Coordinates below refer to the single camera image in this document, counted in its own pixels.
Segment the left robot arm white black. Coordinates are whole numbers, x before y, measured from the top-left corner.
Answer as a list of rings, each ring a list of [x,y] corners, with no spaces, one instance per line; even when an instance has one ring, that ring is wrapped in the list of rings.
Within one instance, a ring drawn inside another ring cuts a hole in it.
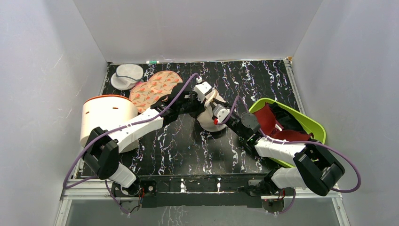
[[[170,94],[160,97],[140,115],[116,129],[94,128],[84,147],[84,162],[101,180],[110,180],[129,196],[140,192],[140,178],[119,161],[120,151],[144,135],[167,126],[181,114],[195,114],[205,109],[206,96],[212,87],[203,82],[188,90],[179,83]]]

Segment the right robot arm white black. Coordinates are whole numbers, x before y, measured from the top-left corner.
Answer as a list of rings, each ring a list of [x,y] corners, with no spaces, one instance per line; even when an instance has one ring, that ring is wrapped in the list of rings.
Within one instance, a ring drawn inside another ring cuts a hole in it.
[[[272,169],[256,185],[249,185],[251,194],[277,195],[284,188],[308,188],[326,196],[345,174],[343,165],[318,142],[288,142],[265,137],[257,118],[251,113],[238,116],[223,110],[215,122],[223,123],[243,141],[244,147],[260,157],[281,160],[291,168]]]

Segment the white mesh laundry bag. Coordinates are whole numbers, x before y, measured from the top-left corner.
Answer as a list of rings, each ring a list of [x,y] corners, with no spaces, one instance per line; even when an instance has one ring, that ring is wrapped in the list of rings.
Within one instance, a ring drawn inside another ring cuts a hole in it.
[[[205,100],[205,111],[202,112],[196,119],[199,122],[200,126],[208,131],[208,132],[219,132],[226,128],[227,126],[225,124],[223,125],[215,125],[214,120],[212,119],[213,117],[213,110],[211,107],[211,100],[210,98],[213,98],[212,101],[218,100],[221,101],[222,103],[226,103],[226,101],[219,95],[218,91],[216,89],[213,89],[211,93],[206,95],[206,100]]]

